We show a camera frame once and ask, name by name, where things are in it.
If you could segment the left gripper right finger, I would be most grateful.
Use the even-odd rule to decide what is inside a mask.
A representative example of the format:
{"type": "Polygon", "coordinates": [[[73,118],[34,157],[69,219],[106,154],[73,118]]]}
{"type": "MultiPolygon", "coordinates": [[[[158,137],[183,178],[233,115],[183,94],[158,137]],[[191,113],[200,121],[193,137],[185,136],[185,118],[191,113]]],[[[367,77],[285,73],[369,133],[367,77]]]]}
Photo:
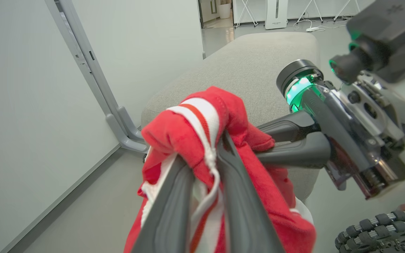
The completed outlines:
{"type": "Polygon", "coordinates": [[[284,253],[282,243],[227,131],[217,146],[228,253],[284,253]]]}

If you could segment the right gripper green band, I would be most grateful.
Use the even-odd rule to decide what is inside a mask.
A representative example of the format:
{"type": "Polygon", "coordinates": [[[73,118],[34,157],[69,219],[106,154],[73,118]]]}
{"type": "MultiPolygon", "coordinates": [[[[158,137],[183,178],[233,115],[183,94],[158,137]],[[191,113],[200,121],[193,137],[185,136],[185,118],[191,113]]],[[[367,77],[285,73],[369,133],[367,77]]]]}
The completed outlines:
{"type": "Polygon", "coordinates": [[[291,143],[256,153],[263,164],[325,168],[338,190],[352,178],[367,200],[405,181],[405,103],[393,103],[375,80],[336,89],[315,64],[298,59],[276,85],[290,114],[257,128],[291,143]]]}

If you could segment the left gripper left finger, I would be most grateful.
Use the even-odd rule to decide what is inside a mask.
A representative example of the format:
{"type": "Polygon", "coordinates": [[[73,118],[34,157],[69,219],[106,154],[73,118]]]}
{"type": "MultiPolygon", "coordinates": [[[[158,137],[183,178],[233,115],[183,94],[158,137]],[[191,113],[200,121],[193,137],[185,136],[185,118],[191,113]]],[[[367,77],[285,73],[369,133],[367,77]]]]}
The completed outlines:
{"type": "Polygon", "coordinates": [[[171,164],[157,200],[132,248],[132,253],[187,253],[194,175],[178,156],[171,164]]]}

